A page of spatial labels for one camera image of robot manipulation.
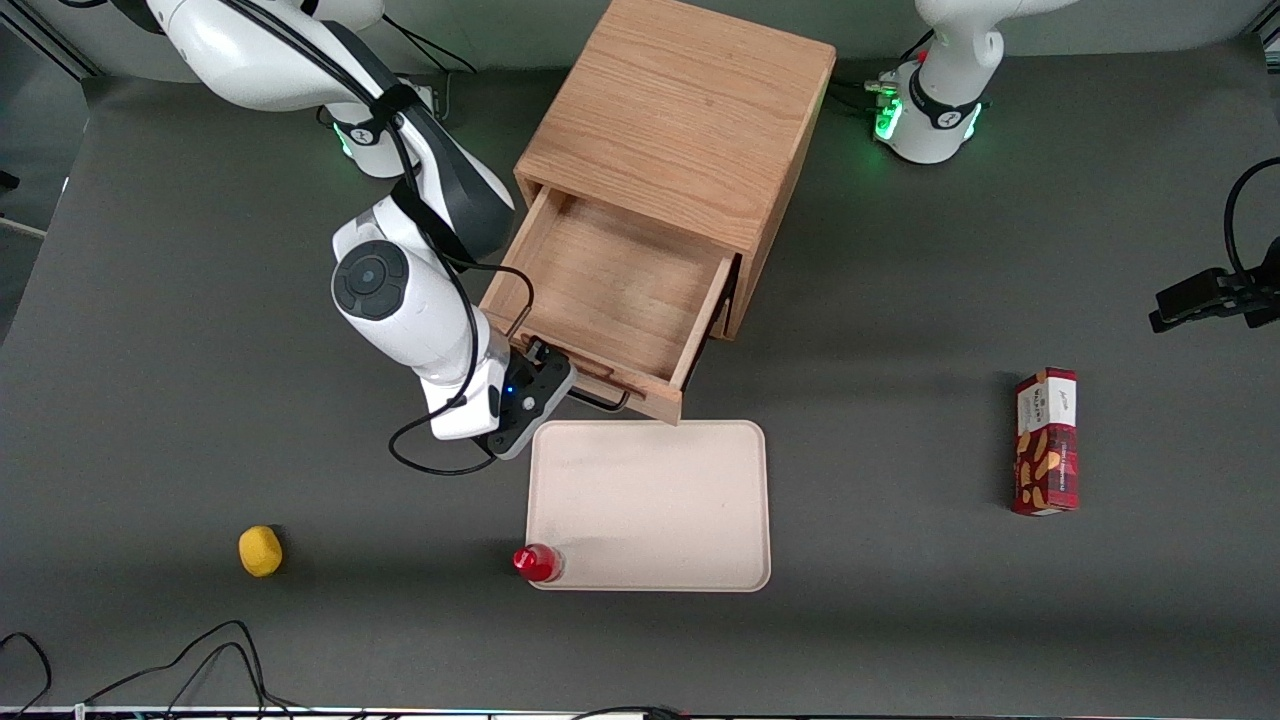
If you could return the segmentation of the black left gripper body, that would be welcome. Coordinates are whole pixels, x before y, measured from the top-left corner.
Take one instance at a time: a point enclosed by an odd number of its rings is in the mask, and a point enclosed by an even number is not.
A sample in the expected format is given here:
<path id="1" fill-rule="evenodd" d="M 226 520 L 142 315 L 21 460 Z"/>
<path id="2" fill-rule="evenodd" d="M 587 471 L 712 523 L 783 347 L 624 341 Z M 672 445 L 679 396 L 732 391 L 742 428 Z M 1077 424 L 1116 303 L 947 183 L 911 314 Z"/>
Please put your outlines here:
<path id="1" fill-rule="evenodd" d="M 1228 238 L 1228 260 L 1231 277 L 1239 287 L 1236 309 L 1251 329 L 1258 329 L 1279 319 L 1279 237 L 1274 238 L 1258 266 L 1245 269 L 1236 241 Z"/>

